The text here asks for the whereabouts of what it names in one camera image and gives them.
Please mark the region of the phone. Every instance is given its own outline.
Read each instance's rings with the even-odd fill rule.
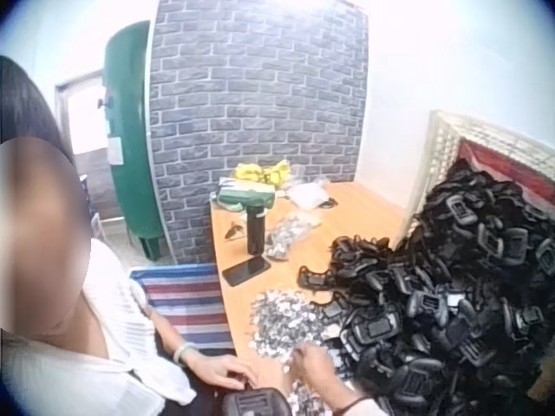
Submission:
[[[222,271],[222,275],[230,286],[237,286],[267,271],[269,268],[270,264],[262,256],[256,256],[225,269]]]

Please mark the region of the brick wallpaper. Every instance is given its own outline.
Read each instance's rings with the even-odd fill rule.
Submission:
[[[178,262],[213,261],[207,197],[237,163],[287,158],[309,177],[353,180],[367,61],[367,18],[339,1],[160,0],[151,141]]]

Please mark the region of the green tank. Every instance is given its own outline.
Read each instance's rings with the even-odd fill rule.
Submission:
[[[147,258],[160,258],[164,236],[147,153],[145,63],[149,22],[120,30],[108,41],[102,74],[108,133],[108,161],[128,229]]]

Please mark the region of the wooden table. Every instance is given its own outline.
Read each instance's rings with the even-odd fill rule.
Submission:
[[[402,211],[387,204],[357,183],[329,184],[328,194],[339,205],[329,210],[314,210],[322,223],[305,239],[295,243],[287,262],[271,262],[271,268],[248,282],[232,288],[221,272],[250,256],[246,251],[246,238],[225,241],[224,235],[232,221],[238,222],[237,213],[212,206],[212,232],[219,280],[224,297],[225,312],[232,332],[232,339],[239,357],[256,360],[256,353],[248,347],[254,328],[250,324],[251,303],[257,294],[269,289],[299,289],[297,273],[306,265],[314,271],[325,271],[330,261],[330,244],[339,236],[359,234],[372,237],[396,237],[402,225]],[[283,216],[298,208],[286,199],[276,200],[266,216],[266,230]],[[327,302],[330,294],[319,292],[315,296],[305,291],[307,298]]]

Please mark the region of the striped mat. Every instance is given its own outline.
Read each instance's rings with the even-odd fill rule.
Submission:
[[[149,303],[199,348],[233,348],[214,264],[132,269]]]

